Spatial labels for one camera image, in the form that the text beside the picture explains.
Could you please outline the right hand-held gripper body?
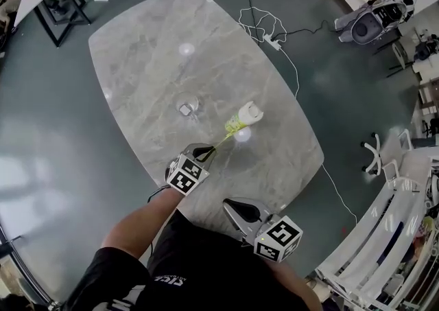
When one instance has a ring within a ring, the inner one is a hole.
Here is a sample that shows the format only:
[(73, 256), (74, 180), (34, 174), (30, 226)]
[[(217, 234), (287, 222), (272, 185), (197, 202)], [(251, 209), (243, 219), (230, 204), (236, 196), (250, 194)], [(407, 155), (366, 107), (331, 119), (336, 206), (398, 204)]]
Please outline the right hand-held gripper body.
[(288, 216), (262, 211), (255, 222), (244, 225), (243, 234), (255, 255), (280, 263), (298, 247), (303, 230)]

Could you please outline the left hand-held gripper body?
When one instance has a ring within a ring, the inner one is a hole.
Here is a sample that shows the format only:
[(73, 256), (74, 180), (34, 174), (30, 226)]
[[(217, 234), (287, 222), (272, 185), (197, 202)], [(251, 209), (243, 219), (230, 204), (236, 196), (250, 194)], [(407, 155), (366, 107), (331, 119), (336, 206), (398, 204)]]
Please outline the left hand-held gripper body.
[(205, 160), (209, 150), (185, 150), (167, 168), (167, 184), (188, 196), (210, 175)]

